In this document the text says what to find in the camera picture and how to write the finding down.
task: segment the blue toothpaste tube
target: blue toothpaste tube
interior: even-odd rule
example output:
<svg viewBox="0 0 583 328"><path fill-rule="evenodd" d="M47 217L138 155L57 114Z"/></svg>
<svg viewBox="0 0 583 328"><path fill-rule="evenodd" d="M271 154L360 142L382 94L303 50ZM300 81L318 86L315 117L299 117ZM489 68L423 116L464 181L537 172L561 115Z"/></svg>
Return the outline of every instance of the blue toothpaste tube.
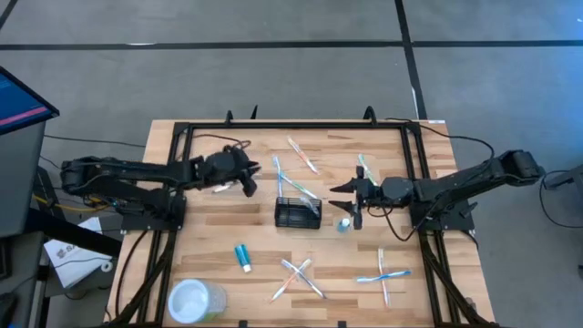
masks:
<svg viewBox="0 0 583 328"><path fill-rule="evenodd" d="M237 255L237 260L239 261L239 265L243 268L245 273L251 271L251 258L247 253L247 247L244 244L239 244L235 247L235 255Z"/></svg>

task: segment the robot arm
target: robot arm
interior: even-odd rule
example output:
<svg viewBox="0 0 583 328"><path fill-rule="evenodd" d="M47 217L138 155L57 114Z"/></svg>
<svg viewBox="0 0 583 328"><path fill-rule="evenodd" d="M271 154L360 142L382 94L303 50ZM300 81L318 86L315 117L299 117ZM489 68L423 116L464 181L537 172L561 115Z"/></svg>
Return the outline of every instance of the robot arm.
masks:
<svg viewBox="0 0 583 328"><path fill-rule="evenodd" d="M364 177L362 167L357 167L356 179L330 189L334 192L355 192L356 202L331 200L330 203L348 211L354 217L354 228L357 230L363 226L363 206L409 206L415 227L425 222L425 218L431 218L431 223L424 225L426 230L442 230L441 227L445 226L450 230L470 230L462 229L468 227L471 220L468 219L469 213L475 206L465 205L467 199L505 184L515 187L532 185L544 174L545 171L532 155L523 150L507 151L497 158L440 179L413 181L391 177L385 178L379 187Z"/></svg>
<svg viewBox="0 0 583 328"><path fill-rule="evenodd" d="M225 146L206 159L200 156L168 165L85 157L63 162L60 175L68 194L109 200L122 214L140 208L164 218L173 211L173 190L202 190L237 180L251 197L257 189L251 177L260 169L242 149ZM136 185L138 181L165 183L169 189L146 190Z"/></svg>

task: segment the wooden tabletop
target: wooden tabletop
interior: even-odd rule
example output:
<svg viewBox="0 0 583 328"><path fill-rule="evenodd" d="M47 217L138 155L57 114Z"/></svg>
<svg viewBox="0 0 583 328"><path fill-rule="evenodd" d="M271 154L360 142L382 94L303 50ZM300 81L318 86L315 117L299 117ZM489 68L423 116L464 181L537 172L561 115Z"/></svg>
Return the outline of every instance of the wooden tabletop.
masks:
<svg viewBox="0 0 583 328"><path fill-rule="evenodd" d="M144 161L166 164L175 121L152 122ZM443 123L427 126L446 133ZM347 216L329 205L327 200L353 200L351 194L332 193L329 188L344 184L355 174L357 155L364 157L378 181L390 176L406 177L401 136L391 129L213 129L197 130L195 134L212 133L225 137L248 139L245 149L249 158L258 161L258 188L251 198L243 195L240 186L218 194L211 190L186 192L188 209L184 227L178 234L170 288L183 279L201 278L222 286L228 294L224 314L205 326L237 326L248 320L249 326L336 326L346 321L349 326L432 326L429 297L425 282L419 240L397 240L384 218L363 214L363 229L339 233L334 223ZM320 170L312 173L287 142L291 136ZM410 138L415 155L413 138ZM225 140L195 138L192 155L207 156L220 151ZM424 131L425 153L432 177L456 170L450 141L433 132ZM276 228L273 212L277 197L276 170L271 156L278 155L281 168L293 180L322 199L322 227L317 231ZM417 176L421 176L414 158ZM299 197L293 186L284 182L284 197ZM391 214L397 232L410 231L408 210ZM138 231L128 234L118 260L118 270L109 296L108 309L114 313L118 277ZM131 299L143 282L152 233L137 247L128 265L121 291L121 307ZM245 274L235 258L233 247L244 243L250 252L252 272ZM465 297L476 303L478 312L494 320L486 283L476 246L462 233L445 234L447 255L453 280ZM385 270L409 269L411 276L386 281L392 306L384 306L379 282L356 283L356 276L378 274L377 250L384 248ZM272 295L288 279L290 273L281 266L281 259L300 265L311 258L306 275L328 296L327 300L304 283L293 282L278 300L269 304ZM445 291L438 283L444 320L448 320ZM150 295L148 318L153 319L158 297L157 286ZM164 326L178 326L168 310Z"/></svg>

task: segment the computer screen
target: computer screen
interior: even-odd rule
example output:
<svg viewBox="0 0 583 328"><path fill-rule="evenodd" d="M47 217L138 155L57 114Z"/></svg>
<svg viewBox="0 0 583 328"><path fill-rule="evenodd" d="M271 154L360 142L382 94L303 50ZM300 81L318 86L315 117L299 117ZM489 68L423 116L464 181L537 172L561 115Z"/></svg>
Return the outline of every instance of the computer screen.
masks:
<svg viewBox="0 0 583 328"><path fill-rule="evenodd" d="M55 116L53 106L0 67L0 135Z"/></svg>

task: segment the floor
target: floor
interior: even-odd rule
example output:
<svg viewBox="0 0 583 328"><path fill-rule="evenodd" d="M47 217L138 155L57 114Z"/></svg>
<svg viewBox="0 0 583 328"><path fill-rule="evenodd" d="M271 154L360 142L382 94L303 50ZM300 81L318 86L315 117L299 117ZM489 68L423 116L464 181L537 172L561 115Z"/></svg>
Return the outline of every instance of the floor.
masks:
<svg viewBox="0 0 583 328"><path fill-rule="evenodd" d="M498 154L532 151L547 170L583 163L583 43L561 42L583 36L578 0L0 0L0 12L15 4L3 26L0 18L0 45L400 41L395 3L404 3L418 79L408 69L411 53L405 56L399 46L0 46L0 65L60 108L61 117L46 131L59 136L143 144L156 118L224 118L227 110L246 118L256 104L259 118L358 118L370 105L381 118L445 119L452 134L483 138ZM543 46L540 40L559 42ZM443 42L430 47L423 41ZM485 42L469 47L463 41ZM456 141L454 148L460 168L486 156L472 143ZM140 159L142 152L51 139L43 146L43 155L56 162L89 154ZM583 225L576 196L567 187L545 194L545 201L556 220ZM514 327L580 326L583 231L549 222L537 186L504 187L476 200L477 239L496 320ZM54 300L49 326L100 323L107 294Z"/></svg>

